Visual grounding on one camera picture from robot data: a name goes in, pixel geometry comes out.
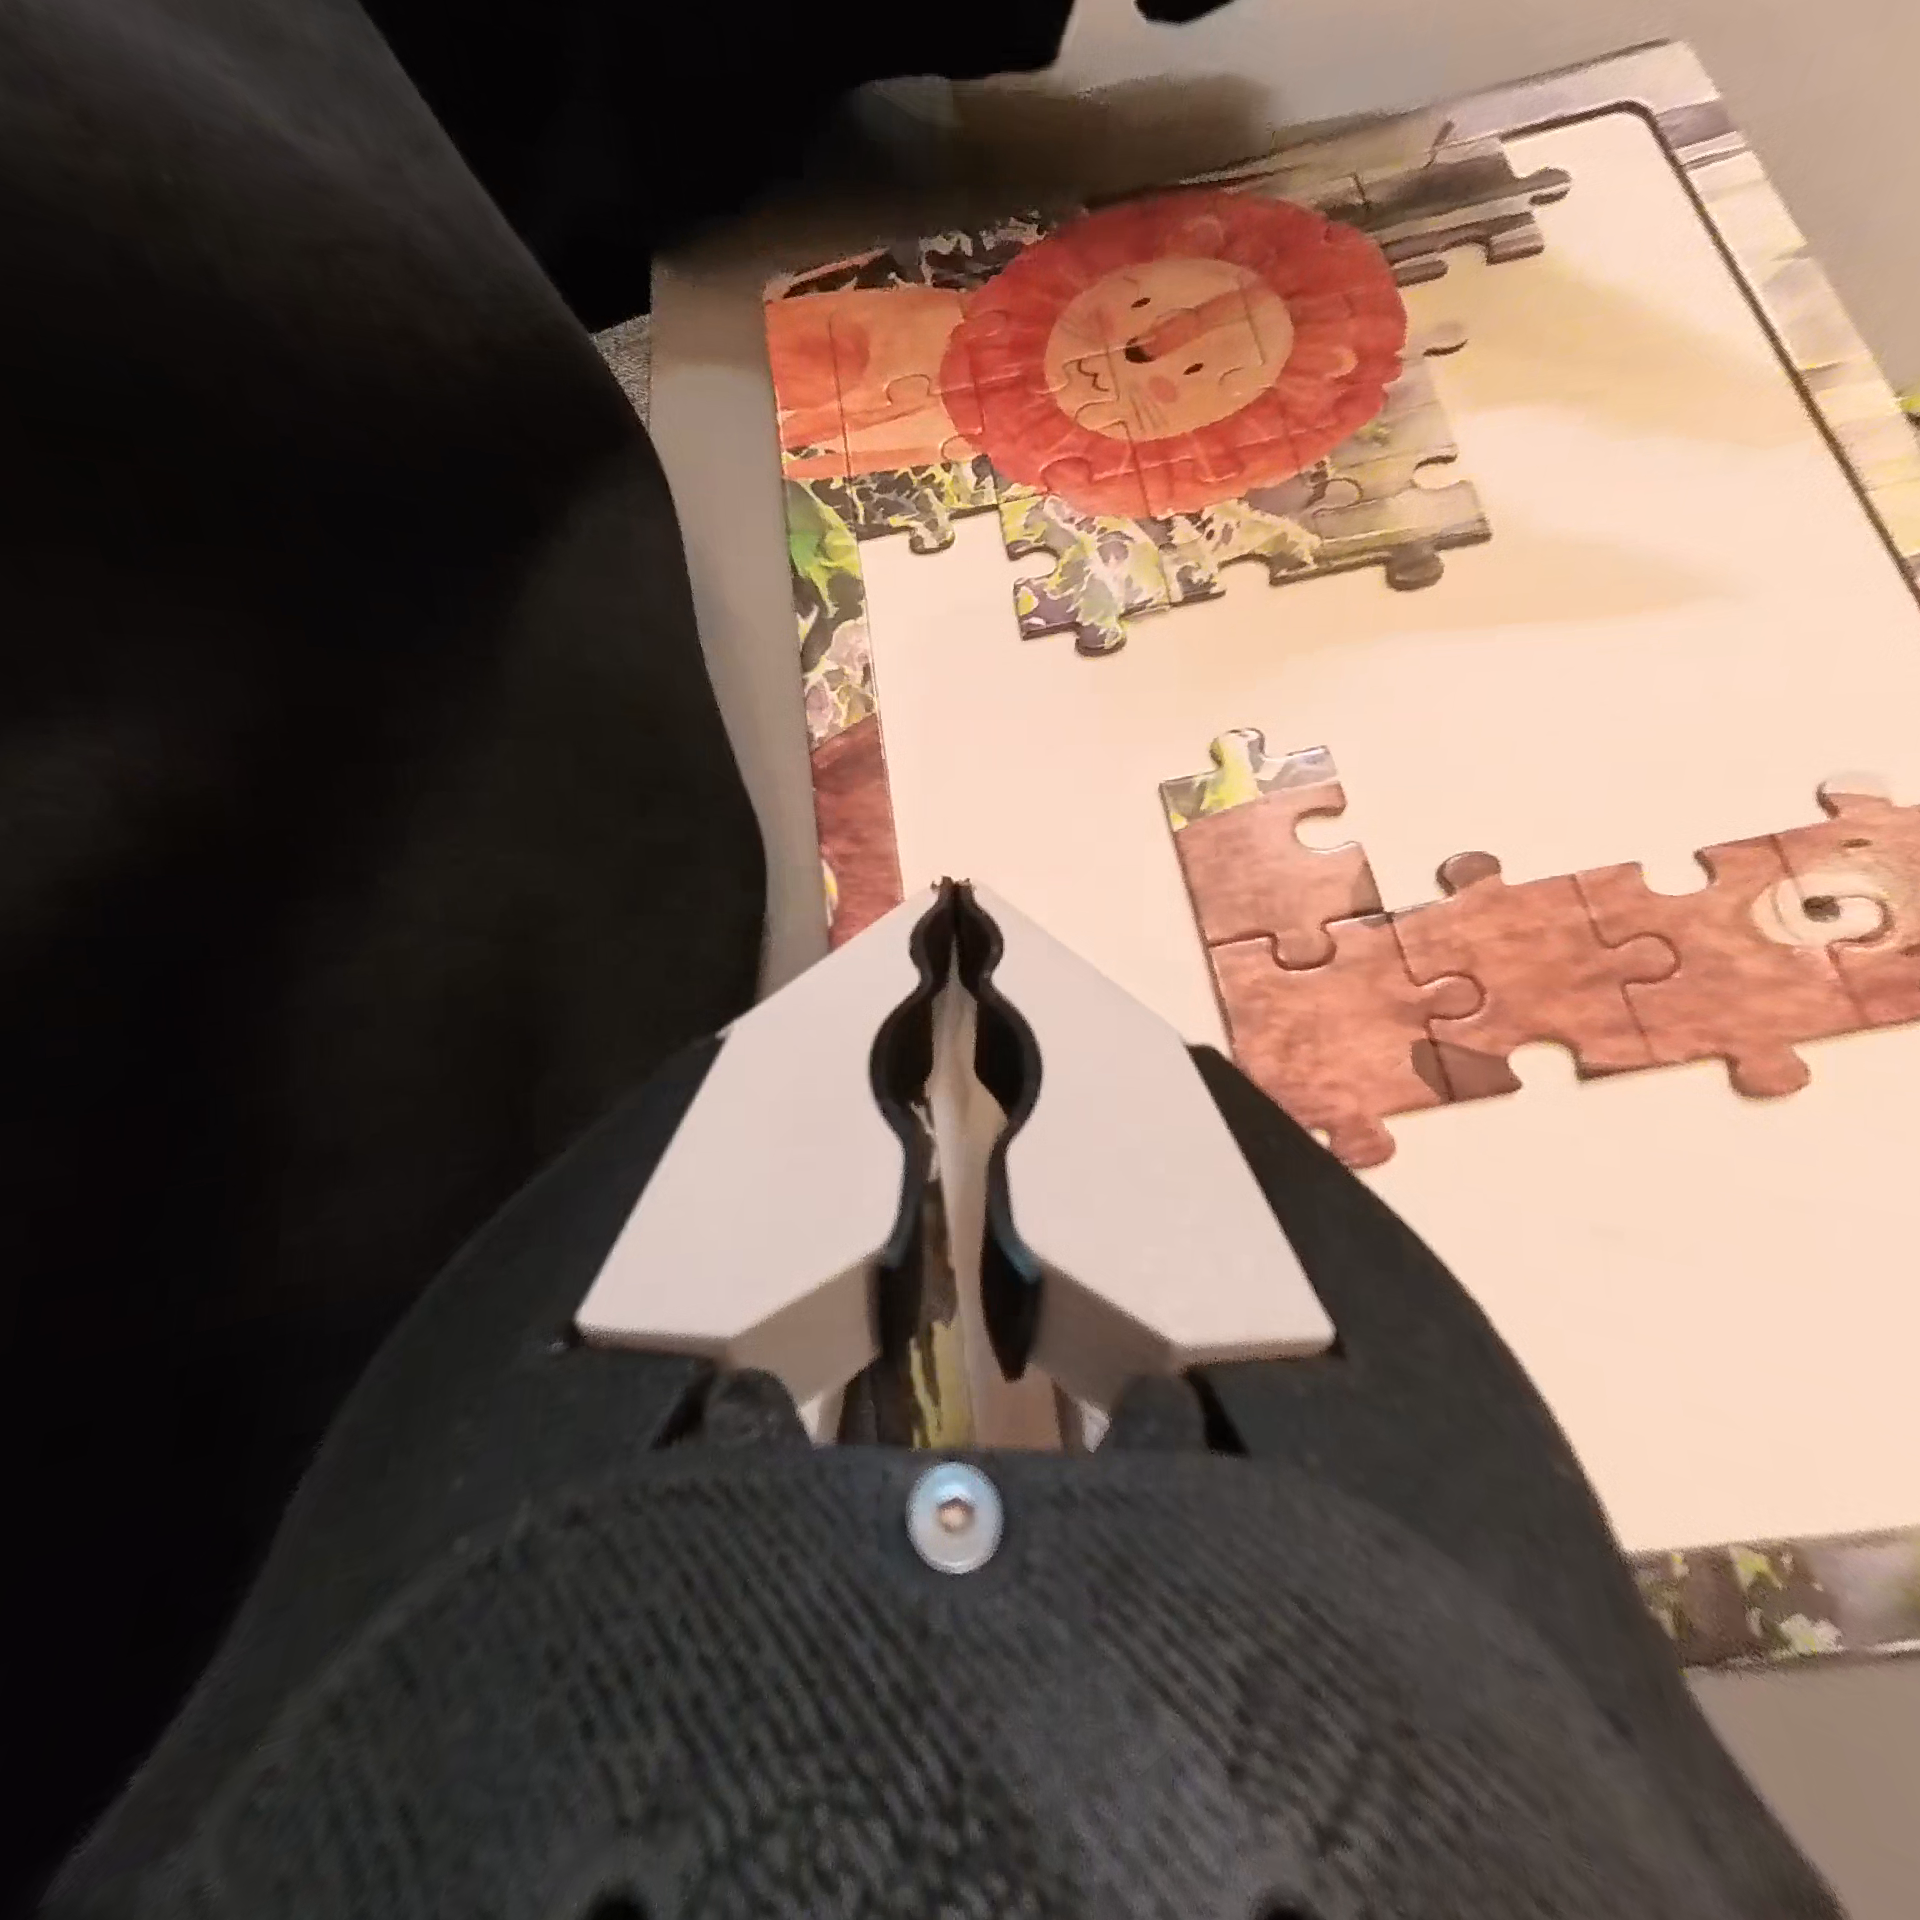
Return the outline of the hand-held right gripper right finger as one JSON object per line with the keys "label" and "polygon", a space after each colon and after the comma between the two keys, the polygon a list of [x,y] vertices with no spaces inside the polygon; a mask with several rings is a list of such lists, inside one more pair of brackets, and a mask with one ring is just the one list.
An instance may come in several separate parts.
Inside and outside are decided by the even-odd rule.
{"label": "hand-held right gripper right finger", "polygon": [[1081,1450],[1137,1377],[1334,1348],[1203,1064],[1013,900],[958,884],[958,1289],[978,1443]]}

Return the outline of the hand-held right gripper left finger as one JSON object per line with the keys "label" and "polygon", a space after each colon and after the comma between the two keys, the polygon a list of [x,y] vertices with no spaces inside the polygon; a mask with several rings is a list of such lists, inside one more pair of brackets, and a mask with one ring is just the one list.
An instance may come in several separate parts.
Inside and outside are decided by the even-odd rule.
{"label": "hand-held right gripper left finger", "polygon": [[767,1375],[812,1443],[920,1323],[944,880],[731,1023],[576,1313],[587,1348]]}

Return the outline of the jigsaw puzzle tray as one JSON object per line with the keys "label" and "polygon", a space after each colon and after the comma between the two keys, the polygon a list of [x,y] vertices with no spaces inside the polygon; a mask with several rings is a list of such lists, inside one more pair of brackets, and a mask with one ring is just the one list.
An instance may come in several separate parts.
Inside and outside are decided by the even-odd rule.
{"label": "jigsaw puzzle tray", "polygon": [[[1020,636],[995,515],[871,542],[871,703],[801,662],[832,941],[972,872],[1227,1046],[1160,801],[1225,730],[1334,755],[1346,815],[1305,840],[1358,841],[1387,907],[1453,853],[1691,890],[1699,850],[1814,824],[1828,776],[1917,802],[1917,438],[1690,47],[1176,191],[1445,137],[1571,173],[1538,259],[1411,291],[1466,329],[1433,385],[1491,538],[1422,591],[1232,565],[1106,658]],[[1358,1170],[1523,1355],[1696,1670],[1917,1647],[1917,1025],[1803,1056],[1747,1099],[1533,1046],[1515,1094],[1396,1117]]]}

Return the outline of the assembled lion puzzle section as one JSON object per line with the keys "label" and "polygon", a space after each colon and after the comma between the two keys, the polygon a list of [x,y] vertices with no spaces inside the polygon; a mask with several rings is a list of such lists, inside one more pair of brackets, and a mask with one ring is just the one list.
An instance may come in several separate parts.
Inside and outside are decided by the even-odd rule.
{"label": "assembled lion puzzle section", "polygon": [[811,685],[871,703],[871,542],[931,560],[995,515],[1020,636],[1106,658],[1152,613],[1377,567],[1422,591],[1491,538],[1411,291],[1453,253],[1518,266],[1571,173],[1499,139],[1094,213],[1020,213],[767,289],[784,533]]}

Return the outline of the person's left forearm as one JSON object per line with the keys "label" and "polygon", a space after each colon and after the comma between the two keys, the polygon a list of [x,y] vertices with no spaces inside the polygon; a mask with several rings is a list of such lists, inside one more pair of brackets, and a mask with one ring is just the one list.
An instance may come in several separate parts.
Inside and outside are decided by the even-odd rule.
{"label": "person's left forearm", "polygon": [[874,86],[1040,78],[1072,4],[311,4],[387,248],[456,335],[599,329]]}

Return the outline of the assembled brown bear puzzle section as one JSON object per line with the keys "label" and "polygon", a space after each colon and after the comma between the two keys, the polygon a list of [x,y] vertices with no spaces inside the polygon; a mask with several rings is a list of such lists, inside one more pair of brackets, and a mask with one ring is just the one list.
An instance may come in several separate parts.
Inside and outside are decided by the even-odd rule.
{"label": "assembled brown bear puzzle section", "polygon": [[1160,801],[1236,1064],[1354,1170],[1396,1155],[1396,1117],[1515,1094],[1533,1046],[1581,1082],[1717,1064],[1769,1099],[1808,1083],[1814,1042],[1917,1025],[1917,802],[1875,776],[1699,850],[1691,890],[1453,853],[1407,907],[1358,841],[1305,840],[1346,815],[1327,748],[1225,730]]}

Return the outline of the person's black clothing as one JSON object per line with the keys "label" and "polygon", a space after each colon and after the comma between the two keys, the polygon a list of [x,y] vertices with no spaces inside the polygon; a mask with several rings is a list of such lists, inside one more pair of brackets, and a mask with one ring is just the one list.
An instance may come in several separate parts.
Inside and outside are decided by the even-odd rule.
{"label": "person's black clothing", "polygon": [[4,1918],[462,1243],[756,990],[599,326],[646,4],[4,4]]}

